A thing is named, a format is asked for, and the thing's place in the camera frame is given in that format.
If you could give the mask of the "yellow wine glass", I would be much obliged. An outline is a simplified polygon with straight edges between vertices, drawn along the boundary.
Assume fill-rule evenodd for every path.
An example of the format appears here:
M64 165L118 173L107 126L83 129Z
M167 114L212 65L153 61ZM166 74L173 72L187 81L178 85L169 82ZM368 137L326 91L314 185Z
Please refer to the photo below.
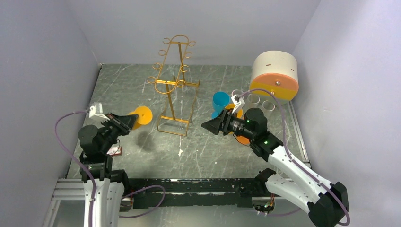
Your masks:
M229 112L233 112L235 108L235 104L228 104L225 109L227 109ZM237 118L242 119L243 118L243 109L237 109L235 112L235 116Z
M137 114L139 117L132 127L133 130L141 127L142 125L149 124L153 119L153 113L147 106L138 106L134 111L128 113L128 115L134 114Z

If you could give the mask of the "blue wine glass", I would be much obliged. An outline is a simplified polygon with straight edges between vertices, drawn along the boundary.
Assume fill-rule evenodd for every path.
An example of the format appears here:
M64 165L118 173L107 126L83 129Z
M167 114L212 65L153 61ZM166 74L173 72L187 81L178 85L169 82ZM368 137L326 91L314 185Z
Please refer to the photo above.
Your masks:
M228 93L224 91L214 93L212 97L212 107L214 111L211 114L211 118L216 118L229 103L230 97Z

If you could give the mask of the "orange wine glass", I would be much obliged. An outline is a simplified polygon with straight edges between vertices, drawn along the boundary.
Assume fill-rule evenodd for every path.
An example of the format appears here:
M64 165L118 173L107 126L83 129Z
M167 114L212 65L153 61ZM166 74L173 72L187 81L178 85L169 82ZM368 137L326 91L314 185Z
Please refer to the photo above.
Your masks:
M244 137L244 136L237 136L237 135L233 135L234 136L234 138L239 142L239 143L241 143L241 144L243 144L243 145L245 145L245 146L249 146L250 145L250 142L249 142L249 140L246 138L246 137Z

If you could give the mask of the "clear wine glass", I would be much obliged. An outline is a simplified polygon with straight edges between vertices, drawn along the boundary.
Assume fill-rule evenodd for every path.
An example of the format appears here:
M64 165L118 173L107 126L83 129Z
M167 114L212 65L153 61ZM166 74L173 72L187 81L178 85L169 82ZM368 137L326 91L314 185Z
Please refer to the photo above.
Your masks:
M260 97L257 94L250 93L247 96L247 102L251 106L258 106L258 104L260 102Z
M243 97L244 91L235 89L231 92L231 96L238 96L238 97Z
M263 111L264 115L268 117L275 110L275 104L269 100L265 100L261 104L261 110Z

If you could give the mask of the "gold wire glass rack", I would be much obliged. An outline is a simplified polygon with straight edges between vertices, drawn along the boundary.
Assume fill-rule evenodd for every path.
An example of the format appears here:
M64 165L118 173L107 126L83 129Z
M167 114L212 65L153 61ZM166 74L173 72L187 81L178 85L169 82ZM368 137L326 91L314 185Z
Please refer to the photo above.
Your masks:
M156 76L149 76L146 79L148 84L152 84L157 93L165 95L165 106L160 113L157 121L156 127L159 132L168 133L177 136L187 136L188 129L191 123L192 114L194 110L194 104L197 98L198 88L200 87L200 81L197 83L190 82L185 78L185 74L189 71L190 67L185 63L186 59L192 57L192 52L188 51L189 47L194 47L196 42L191 40L188 36L183 34L175 35L171 38L165 37L163 38L163 44L166 45L165 49L160 49L158 51L158 55L163 57L162 62L157 62L152 65L152 68L157 71ZM163 69L166 65L166 60L169 54L169 51L176 46L178 48L179 55L179 64L177 72L174 72L172 75L172 79L163 79ZM186 87L194 88L194 98L190 108L190 115L188 119L179 118L175 114L174 105L173 105L173 92L176 90L183 90ZM176 132L163 130L161 128L162 123L168 123L169 125L173 125L178 123L180 126L183 126L184 132Z

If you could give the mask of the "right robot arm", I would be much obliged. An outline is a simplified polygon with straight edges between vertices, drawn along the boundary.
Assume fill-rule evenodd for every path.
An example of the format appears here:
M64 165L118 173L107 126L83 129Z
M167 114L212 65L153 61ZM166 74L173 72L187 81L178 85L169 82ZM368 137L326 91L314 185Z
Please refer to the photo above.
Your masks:
M253 153L277 167L290 180L272 169L258 175L255 190L261 196L270 192L293 203L305 213L316 227L347 226L350 224L347 188L331 183L295 157L286 144L267 129L267 118L259 108L249 109L244 119L229 110L201 124L214 135L233 133L249 140Z

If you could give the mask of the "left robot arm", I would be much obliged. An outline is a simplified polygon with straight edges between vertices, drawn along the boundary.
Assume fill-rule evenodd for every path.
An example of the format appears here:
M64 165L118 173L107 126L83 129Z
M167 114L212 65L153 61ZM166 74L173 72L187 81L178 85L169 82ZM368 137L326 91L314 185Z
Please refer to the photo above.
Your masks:
M113 158L108 151L120 136L130 133L139 115L108 113L106 117L101 128L86 125L78 133L83 149L79 160L83 165L80 172L85 192L86 227L116 227L122 197L131 190L127 173L112 169Z

